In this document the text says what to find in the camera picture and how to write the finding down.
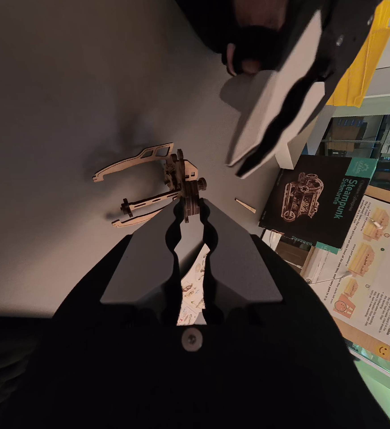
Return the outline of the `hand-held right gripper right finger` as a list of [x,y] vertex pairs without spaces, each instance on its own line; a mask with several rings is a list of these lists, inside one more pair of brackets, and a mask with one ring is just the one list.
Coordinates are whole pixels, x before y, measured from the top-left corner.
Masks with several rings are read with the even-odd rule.
[[282,303],[283,297],[250,233],[206,198],[200,199],[204,317],[227,317],[234,309]]

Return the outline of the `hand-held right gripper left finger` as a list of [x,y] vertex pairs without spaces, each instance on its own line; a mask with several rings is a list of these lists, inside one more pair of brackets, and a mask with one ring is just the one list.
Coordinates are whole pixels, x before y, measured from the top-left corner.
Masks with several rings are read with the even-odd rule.
[[132,234],[101,304],[147,308],[160,317],[179,315],[182,290],[175,249],[183,220],[183,202],[176,200]]

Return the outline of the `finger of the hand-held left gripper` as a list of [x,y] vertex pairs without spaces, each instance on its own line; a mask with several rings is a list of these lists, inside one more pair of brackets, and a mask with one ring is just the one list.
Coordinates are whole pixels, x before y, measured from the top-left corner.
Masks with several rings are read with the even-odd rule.
[[227,166],[244,161],[257,148],[289,94],[292,101],[300,103],[311,85],[318,82],[321,64],[316,56],[322,35],[321,10],[302,10],[295,18],[278,65],[274,70],[258,72],[250,81],[227,153]]
[[289,142],[310,123],[311,115],[325,96],[325,83],[314,82],[301,102],[286,97],[283,109],[267,126],[257,148],[244,160],[236,176],[245,179],[271,158],[277,158],[282,169],[294,169]]

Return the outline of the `wooden model assembly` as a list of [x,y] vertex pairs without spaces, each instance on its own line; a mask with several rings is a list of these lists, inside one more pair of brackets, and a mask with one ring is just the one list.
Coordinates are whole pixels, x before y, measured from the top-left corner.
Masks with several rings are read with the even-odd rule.
[[106,175],[123,171],[131,167],[146,164],[153,161],[164,161],[162,165],[164,171],[164,184],[169,188],[165,193],[161,193],[139,201],[128,202],[123,199],[121,211],[129,218],[125,221],[116,220],[112,226],[117,228],[131,227],[144,223],[155,217],[163,208],[158,208],[152,212],[134,216],[134,212],[140,208],[146,208],[158,202],[173,202],[181,200],[183,203],[184,221],[188,223],[188,218],[200,213],[199,192],[207,189],[207,182],[199,177],[197,167],[184,158],[181,149],[173,153],[174,144],[172,142],[153,147],[144,148],[136,156],[123,159],[111,164],[95,173],[93,182],[104,180]]

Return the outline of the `black model kit box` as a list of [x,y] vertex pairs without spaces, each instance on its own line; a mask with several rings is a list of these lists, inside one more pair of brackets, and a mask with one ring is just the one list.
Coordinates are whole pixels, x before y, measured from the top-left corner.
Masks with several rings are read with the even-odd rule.
[[337,253],[374,175],[374,158],[302,154],[281,169],[259,227]]

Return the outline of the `person's left hand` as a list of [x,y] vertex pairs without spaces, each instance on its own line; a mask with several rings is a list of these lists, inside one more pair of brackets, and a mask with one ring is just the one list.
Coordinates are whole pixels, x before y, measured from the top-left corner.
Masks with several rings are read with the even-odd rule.
[[231,76],[273,69],[283,45],[288,1],[232,1],[235,26],[224,54]]

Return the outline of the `white box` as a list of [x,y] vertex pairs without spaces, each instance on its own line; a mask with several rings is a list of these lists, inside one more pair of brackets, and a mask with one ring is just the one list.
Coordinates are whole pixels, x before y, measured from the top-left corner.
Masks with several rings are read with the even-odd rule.
[[336,106],[325,105],[296,137],[278,150],[275,159],[280,168],[294,169],[301,154],[316,154],[335,110]]

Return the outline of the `illustrated instruction sheet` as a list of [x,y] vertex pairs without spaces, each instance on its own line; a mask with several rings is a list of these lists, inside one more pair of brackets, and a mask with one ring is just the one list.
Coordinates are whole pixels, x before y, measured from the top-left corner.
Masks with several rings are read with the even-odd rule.
[[208,245],[204,244],[189,271],[181,280],[182,302],[177,326],[195,324],[205,308],[203,280],[209,252]]

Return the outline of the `small wooden wedge piece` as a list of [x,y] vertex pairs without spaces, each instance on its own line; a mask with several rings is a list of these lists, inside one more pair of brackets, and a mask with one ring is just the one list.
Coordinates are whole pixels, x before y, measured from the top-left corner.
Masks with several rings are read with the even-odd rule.
[[252,206],[244,203],[243,201],[239,200],[238,198],[235,198],[234,200],[235,200],[235,202],[237,202],[238,204],[240,204],[242,207],[244,207],[247,210],[249,210],[251,213],[256,214],[256,209],[253,208]]

